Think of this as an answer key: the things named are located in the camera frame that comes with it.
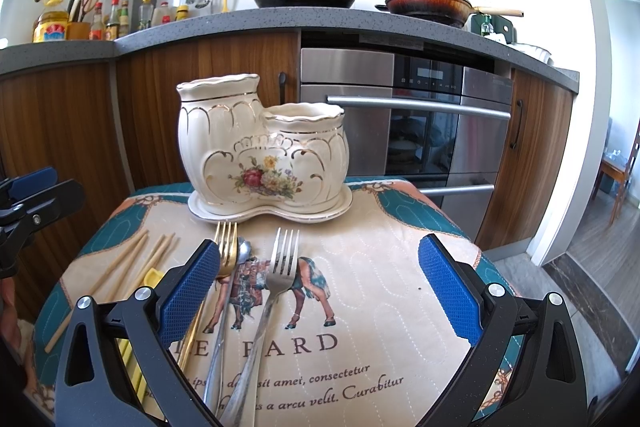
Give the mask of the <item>wooden chopstick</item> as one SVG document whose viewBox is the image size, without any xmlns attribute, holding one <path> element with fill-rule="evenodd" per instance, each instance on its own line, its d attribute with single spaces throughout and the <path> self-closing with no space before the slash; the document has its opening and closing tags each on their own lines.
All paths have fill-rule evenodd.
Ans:
<svg viewBox="0 0 640 427">
<path fill-rule="evenodd" d="M 142 265 L 142 268 L 139 270 L 138 274 L 134 277 L 134 280 L 129 284 L 127 290 L 125 291 L 125 297 L 129 297 L 141 284 L 143 281 L 143 277 L 145 273 L 148 272 L 150 268 L 153 268 L 155 263 L 157 262 L 158 257 L 163 254 L 164 245 L 167 241 L 167 236 L 163 234 L 160 236 L 154 247 L 152 248 L 151 254 L 149 254 L 148 259 Z"/>
<path fill-rule="evenodd" d="M 145 243 L 148 240 L 148 237 L 149 237 L 149 232 L 145 231 L 142 234 L 141 239 L 137 241 L 136 245 L 132 247 L 130 253 L 128 253 L 127 256 L 125 257 L 124 261 L 122 262 L 122 266 L 117 269 L 115 282 L 113 283 L 112 287 L 107 291 L 104 297 L 104 301 L 106 303 L 110 303 L 111 301 L 114 301 L 115 298 L 117 297 L 120 291 L 120 288 L 122 288 L 122 285 L 124 285 L 124 283 L 127 280 L 131 267 L 134 265 L 134 262 L 137 261 L 137 257 L 139 256 L 140 251 L 142 251 L 142 249 L 144 248 Z"/>
<path fill-rule="evenodd" d="M 145 236 L 147 235 L 148 231 L 146 230 L 134 234 L 134 237 L 130 239 L 127 247 L 109 265 L 107 265 L 107 268 L 101 273 L 100 277 L 89 288 L 88 294 L 90 296 L 92 296 L 103 285 L 103 283 L 107 280 L 107 277 L 109 277 L 111 273 L 124 261 L 124 259 L 138 247 L 138 245 L 143 241 L 143 239 L 145 239 Z M 58 342 L 60 337 L 65 332 L 68 323 L 70 323 L 71 316 L 72 312 L 68 312 L 66 317 L 64 317 L 62 323 L 58 325 L 58 328 L 55 329 L 55 332 L 53 333 L 47 344 L 44 346 L 44 352 L 51 352 L 51 350 L 55 346 L 55 343 Z"/>
<path fill-rule="evenodd" d="M 157 263 L 160 262 L 160 258 L 163 257 L 163 254 L 166 253 L 174 237 L 175 237 L 174 234 L 170 234 L 168 236 L 163 235 L 158 240 L 157 244 L 152 249 L 151 257 L 149 257 L 149 259 L 146 260 L 145 264 L 143 265 L 142 269 L 140 270 L 139 274 L 134 280 L 134 283 L 132 283 L 133 291 L 135 291 L 138 287 L 142 285 L 146 272 L 148 272 L 149 269 L 155 268 L 157 266 Z"/>
</svg>

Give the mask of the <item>gold fork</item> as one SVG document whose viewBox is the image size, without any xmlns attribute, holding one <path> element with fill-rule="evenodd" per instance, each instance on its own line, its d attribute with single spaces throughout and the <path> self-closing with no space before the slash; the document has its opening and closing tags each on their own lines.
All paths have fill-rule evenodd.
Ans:
<svg viewBox="0 0 640 427">
<path fill-rule="evenodd" d="M 238 224 L 236 222 L 219 222 L 216 228 L 215 243 L 218 245 L 220 256 L 219 270 L 216 279 L 221 280 L 229 275 L 236 265 L 236 258 L 238 257 Z M 178 366 L 183 372 L 188 366 L 190 351 L 194 343 L 198 324 L 200 324 L 201 321 L 205 303 L 206 298 L 202 300 L 198 307 L 198 311 L 196 311 L 194 319 L 180 345 Z"/>
</svg>

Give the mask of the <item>silver spoon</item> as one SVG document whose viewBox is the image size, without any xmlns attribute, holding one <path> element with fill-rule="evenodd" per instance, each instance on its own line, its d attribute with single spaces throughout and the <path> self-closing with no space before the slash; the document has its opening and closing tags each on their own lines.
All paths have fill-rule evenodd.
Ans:
<svg viewBox="0 0 640 427">
<path fill-rule="evenodd" d="M 214 343 L 212 361 L 209 363 L 204 391 L 204 401 L 209 407 L 209 410 L 215 415 L 218 414 L 219 402 L 221 400 L 222 373 L 224 373 L 224 324 L 226 324 L 227 321 L 228 306 L 235 273 L 238 271 L 240 265 L 250 257 L 250 250 L 252 249 L 250 243 L 248 243 L 246 239 L 243 239 L 243 237 L 238 239 L 236 246 L 238 246 L 238 255 L 236 256 L 235 267 L 228 276 L 228 284 L 226 293 L 224 294 L 224 300 L 222 300 L 222 309 L 218 321 L 218 332 Z"/>
</svg>

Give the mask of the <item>silver fork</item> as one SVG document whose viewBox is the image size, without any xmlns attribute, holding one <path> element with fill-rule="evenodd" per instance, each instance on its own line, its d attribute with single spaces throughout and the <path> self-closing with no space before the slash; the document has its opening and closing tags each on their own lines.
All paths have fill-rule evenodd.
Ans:
<svg viewBox="0 0 640 427">
<path fill-rule="evenodd" d="M 247 401 L 256 399 L 260 358 L 266 340 L 271 313 L 281 294 L 288 291 L 295 280 L 299 252 L 299 231 L 278 228 L 273 241 L 269 270 L 266 274 L 268 297 L 256 329 L 252 349 L 242 369 L 238 383 L 222 411 L 219 421 L 223 426 L 241 425 L 248 410 Z"/>
</svg>

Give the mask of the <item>yellow oil jar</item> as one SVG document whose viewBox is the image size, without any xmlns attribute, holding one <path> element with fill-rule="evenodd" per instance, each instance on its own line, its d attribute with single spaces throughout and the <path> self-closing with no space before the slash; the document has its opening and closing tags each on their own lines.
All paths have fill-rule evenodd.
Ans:
<svg viewBox="0 0 640 427">
<path fill-rule="evenodd" d="M 43 0 L 43 11 L 32 32 L 32 42 L 48 42 L 66 39 L 68 12 L 64 0 Z"/>
</svg>

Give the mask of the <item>red-cap sauce bottle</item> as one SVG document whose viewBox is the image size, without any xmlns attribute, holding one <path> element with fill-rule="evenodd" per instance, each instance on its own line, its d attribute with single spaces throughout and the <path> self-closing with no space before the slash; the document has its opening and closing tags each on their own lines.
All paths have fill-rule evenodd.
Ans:
<svg viewBox="0 0 640 427">
<path fill-rule="evenodd" d="M 102 14 L 102 3 L 98 2 L 93 10 L 93 20 L 89 31 L 89 39 L 101 41 L 104 39 L 105 26 Z"/>
</svg>

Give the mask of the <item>printed quilted table mat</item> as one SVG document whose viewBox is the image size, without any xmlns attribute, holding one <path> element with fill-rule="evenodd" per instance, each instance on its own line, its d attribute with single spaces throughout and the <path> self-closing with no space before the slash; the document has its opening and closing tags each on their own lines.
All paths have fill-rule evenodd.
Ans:
<svg viewBox="0 0 640 427">
<path fill-rule="evenodd" d="M 418 262 L 418 246 L 435 234 L 454 259 L 487 283 L 501 274 L 480 250 L 408 183 L 355 180 L 341 217 L 302 225 L 299 272 L 274 308 L 260 366 L 259 426 L 413 426 L 462 362 L 457 337 Z M 44 352 L 72 303 L 146 230 L 146 243 L 174 234 L 160 271 L 181 265 L 215 234 L 186 205 L 186 183 L 132 194 L 79 251 L 36 321 L 32 399 L 54 409 L 61 340 Z"/>
</svg>

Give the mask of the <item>dark soy sauce bottle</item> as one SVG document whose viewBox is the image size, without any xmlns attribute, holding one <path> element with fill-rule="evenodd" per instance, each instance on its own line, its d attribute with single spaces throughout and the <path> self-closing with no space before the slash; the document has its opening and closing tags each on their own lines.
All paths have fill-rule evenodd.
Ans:
<svg viewBox="0 0 640 427">
<path fill-rule="evenodd" d="M 111 13 L 105 25 L 105 39 L 114 41 L 119 34 L 119 0 L 111 1 Z"/>
</svg>

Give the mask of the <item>wooden chair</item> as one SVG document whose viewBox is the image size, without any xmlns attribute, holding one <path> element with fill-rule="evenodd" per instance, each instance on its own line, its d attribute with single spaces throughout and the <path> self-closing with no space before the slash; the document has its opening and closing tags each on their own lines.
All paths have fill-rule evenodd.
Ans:
<svg viewBox="0 0 640 427">
<path fill-rule="evenodd" d="M 634 134 L 634 142 L 632 142 L 629 157 L 626 160 L 619 160 L 617 157 L 606 155 L 601 158 L 596 182 L 594 182 L 591 193 L 591 199 L 596 198 L 604 176 L 608 176 L 617 183 L 617 190 L 615 191 L 614 204 L 608 225 L 612 225 L 622 211 L 623 203 L 631 182 L 631 175 L 634 171 L 634 165 L 636 165 L 639 153 L 639 133 L 640 126 L 637 127 L 636 133 Z"/>
</svg>

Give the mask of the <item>clear oil bottle yellow cap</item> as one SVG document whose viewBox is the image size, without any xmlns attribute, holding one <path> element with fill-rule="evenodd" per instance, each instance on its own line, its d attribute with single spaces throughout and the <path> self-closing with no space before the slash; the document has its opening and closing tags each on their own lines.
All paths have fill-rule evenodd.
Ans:
<svg viewBox="0 0 640 427">
<path fill-rule="evenodd" d="M 139 30 L 145 30 L 151 27 L 153 11 L 154 5 L 152 0 L 142 0 L 139 8 Z"/>
</svg>

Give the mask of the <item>cream ceramic holder saucer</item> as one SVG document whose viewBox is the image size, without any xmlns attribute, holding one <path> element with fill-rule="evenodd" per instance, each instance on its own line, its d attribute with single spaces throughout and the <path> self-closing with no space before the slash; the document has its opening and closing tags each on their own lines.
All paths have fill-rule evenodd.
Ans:
<svg viewBox="0 0 640 427">
<path fill-rule="evenodd" d="M 200 220 L 215 222 L 245 222 L 259 216 L 274 216 L 288 221 L 297 223 L 322 223 L 343 216 L 352 207 L 354 195 L 348 184 L 344 184 L 337 196 L 337 202 L 328 210 L 317 211 L 312 213 L 300 213 L 290 210 L 280 209 L 272 206 L 257 206 L 255 208 L 244 210 L 230 215 L 222 215 L 209 211 L 200 196 L 193 192 L 188 198 L 188 208 L 194 217 Z"/>
</svg>

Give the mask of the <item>stainless steel built-in oven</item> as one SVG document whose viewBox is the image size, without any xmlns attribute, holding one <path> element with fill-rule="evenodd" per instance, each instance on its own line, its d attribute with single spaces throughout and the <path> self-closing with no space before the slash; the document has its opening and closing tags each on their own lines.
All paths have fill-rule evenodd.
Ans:
<svg viewBox="0 0 640 427">
<path fill-rule="evenodd" d="M 349 176 L 405 179 L 476 239 L 497 186 L 510 79 L 429 58 L 306 48 L 299 80 L 302 101 L 344 109 Z"/>
</svg>

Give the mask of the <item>yellow mustard bottle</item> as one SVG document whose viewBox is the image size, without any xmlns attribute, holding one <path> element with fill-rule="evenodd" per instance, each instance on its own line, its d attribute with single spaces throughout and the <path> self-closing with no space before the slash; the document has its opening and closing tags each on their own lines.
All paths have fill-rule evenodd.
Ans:
<svg viewBox="0 0 640 427">
<path fill-rule="evenodd" d="M 189 17 L 189 7 L 186 4 L 179 5 L 176 9 L 175 20 L 185 20 Z"/>
</svg>

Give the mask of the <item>cream ceramic utensil holder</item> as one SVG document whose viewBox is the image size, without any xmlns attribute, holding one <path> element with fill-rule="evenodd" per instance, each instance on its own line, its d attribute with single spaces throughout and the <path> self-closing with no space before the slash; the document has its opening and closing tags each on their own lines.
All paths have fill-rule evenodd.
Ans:
<svg viewBox="0 0 640 427">
<path fill-rule="evenodd" d="M 344 110 L 328 103 L 262 106 L 259 81 L 239 74 L 178 84 L 178 145 L 193 192 L 222 215 L 257 206 L 328 210 L 347 184 Z"/>
</svg>

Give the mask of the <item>red-brown frying pan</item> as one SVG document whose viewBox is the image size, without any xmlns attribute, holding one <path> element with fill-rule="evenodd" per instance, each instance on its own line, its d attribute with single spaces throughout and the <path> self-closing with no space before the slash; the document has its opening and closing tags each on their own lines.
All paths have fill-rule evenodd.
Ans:
<svg viewBox="0 0 640 427">
<path fill-rule="evenodd" d="M 468 0 L 385 0 L 383 4 L 375 5 L 375 9 L 455 28 L 462 28 L 473 14 L 524 16 L 523 11 L 488 9 L 474 6 Z"/>
</svg>

